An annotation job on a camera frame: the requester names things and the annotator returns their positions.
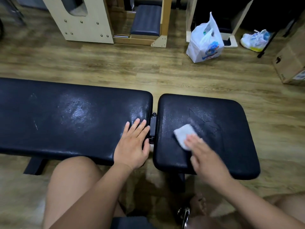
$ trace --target black bench pad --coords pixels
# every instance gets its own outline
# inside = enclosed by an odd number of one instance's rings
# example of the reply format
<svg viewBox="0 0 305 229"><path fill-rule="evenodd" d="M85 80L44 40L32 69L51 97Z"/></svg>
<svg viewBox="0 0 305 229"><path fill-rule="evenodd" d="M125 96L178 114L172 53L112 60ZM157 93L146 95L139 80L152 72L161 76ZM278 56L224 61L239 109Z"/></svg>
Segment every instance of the black bench pad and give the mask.
<svg viewBox="0 0 305 229"><path fill-rule="evenodd" d="M139 5L130 34L159 36L161 11L158 5Z"/></svg>
<svg viewBox="0 0 305 229"><path fill-rule="evenodd" d="M194 174L191 152L178 144L173 131L191 124L215 150L236 179L249 180L260 165L242 106L233 100L164 94L158 102L154 165L165 172Z"/></svg>
<svg viewBox="0 0 305 229"><path fill-rule="evenodd" d="M112 165L125 123L152 107L145 91L0 78L0 153Z"/></svg>

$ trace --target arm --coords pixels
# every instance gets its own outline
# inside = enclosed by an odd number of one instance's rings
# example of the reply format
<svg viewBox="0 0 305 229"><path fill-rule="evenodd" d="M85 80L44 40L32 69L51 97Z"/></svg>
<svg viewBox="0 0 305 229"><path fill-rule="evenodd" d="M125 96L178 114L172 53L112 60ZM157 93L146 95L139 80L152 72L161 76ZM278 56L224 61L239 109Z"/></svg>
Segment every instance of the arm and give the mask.
<svg viewBox="0 0 305 229"><path fill-rule="evenodd" d="M50 229L110 228L120 191L129 175L141 167L149 155L149 141L142 144L150 127L140 119L129 129L126 123L122 137L114 151L114 165L75 202Z"/></svg>
<svg viewBox="0 0 305 229"><path fill-rule="evenodd" d="M197 135L188 135L195 172L223 195L256 229L305 229L305 224L285 214L233 179L221 158Z"/></svg>

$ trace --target white sneaker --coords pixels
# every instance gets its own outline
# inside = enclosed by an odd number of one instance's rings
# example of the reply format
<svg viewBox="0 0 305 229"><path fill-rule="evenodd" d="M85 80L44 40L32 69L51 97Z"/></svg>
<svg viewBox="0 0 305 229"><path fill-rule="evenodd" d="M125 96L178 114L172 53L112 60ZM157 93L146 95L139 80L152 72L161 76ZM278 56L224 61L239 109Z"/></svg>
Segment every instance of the white sneaker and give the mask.
<svg viewBox="0 0 305 229"><path fill-rule="evenodd" d="M240 44L252 51L261 52L270 39L270 33L267 30L261 32L255 30L254 34L244 34L240 40Z"/></svg>

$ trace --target white plastic bag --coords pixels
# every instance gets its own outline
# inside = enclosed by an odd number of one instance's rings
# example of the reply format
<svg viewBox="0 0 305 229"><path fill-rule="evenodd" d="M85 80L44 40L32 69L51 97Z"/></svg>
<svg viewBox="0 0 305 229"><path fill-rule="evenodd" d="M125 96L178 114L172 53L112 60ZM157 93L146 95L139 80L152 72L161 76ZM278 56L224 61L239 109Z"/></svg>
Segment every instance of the white plastic bag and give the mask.
<svg viewBox="0 0 305 229"><path fill-rule="evenodd" d="M223 48L224 42L212 12L210 12L208 23L202 23L192 31L186 54L193 62L202 62L218 57Z"/></svg>

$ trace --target bench leg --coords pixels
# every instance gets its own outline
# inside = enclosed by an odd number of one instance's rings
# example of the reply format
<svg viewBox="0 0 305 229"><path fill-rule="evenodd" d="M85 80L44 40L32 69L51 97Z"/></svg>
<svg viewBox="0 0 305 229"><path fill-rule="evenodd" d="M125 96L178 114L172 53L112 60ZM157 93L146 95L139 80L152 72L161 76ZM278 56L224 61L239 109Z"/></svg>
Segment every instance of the bench leg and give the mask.
<svg viewBox="0 0 305 229"><path fill-rule="evenodd" d="M184 173L170 174L169 186L170 186L170 190L174 193L184 193L185 192Z"/></svg>
<svg viewBox="0 0 305 229"><path fill-rule="evenodd" d="M24 170L24 174L41 175L48 159L32 157Z"/></svg>

